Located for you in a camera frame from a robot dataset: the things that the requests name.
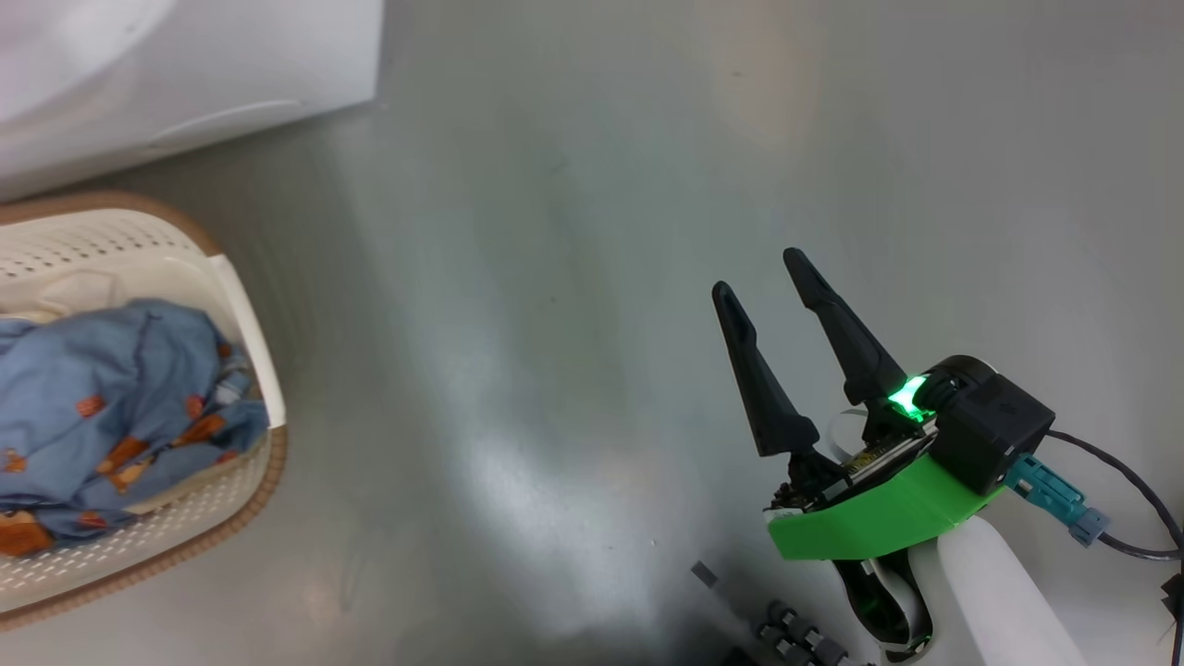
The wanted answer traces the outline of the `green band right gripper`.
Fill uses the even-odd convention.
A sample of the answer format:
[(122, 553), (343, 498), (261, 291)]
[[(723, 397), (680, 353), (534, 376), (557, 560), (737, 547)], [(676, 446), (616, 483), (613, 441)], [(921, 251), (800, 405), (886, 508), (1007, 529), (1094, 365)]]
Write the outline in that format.
[(889, 414), (914, 427), (855, 454), (842, 450), (834, 433), (826, 431), (816, 450), (821, 434), (789, 401), (768, 367), (744, 305), (727, 282), (713, 286), (723, 345), (758, 455), (807, 457), (807, 467), (791, 473), (764, 510), (767, 534), (783, 559), (880, 558), (947, 534), (999, 497), (1002, 485), (977, 493), (931, 456), (937, 416), (915, 403), (927, 376), (908, 379), (803, 250), (783, 250), (783, 265), (832, 346), (847, 401), (860, 405), (889, 398)]

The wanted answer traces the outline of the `blue cartoon print clothing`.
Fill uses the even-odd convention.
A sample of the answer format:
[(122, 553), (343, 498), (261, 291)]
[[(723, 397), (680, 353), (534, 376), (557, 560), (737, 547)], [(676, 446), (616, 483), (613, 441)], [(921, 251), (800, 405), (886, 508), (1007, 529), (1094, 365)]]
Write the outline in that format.
[(105, 538), (266, 433), (246, 357), (165, 300), (0, 319), (0, 556)]

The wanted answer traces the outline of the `cream perforated laundry basket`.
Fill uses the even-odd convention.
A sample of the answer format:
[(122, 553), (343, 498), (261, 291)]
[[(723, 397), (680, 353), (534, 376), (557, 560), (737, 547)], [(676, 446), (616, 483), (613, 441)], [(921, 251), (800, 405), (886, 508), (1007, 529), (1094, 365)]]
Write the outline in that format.
[(137, 519), (81, 547), (0, 556), (0, 634), (75, 611), (238, 534), (278, 489), (285, 402), (240, 275), (206, 228), (127, 192), (0, 205), (0, 321), (59, 316), (156, 297), (207, 312), (240, 347), (269, 429), (237, 461), (137, 506)]

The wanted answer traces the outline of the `white washing machine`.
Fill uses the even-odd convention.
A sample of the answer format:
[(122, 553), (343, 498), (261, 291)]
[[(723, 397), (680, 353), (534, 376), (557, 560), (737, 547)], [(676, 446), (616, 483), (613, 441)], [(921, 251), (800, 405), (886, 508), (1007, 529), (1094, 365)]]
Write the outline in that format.
[(384, 0), (0, 0), (0, 201), (374, 97)]

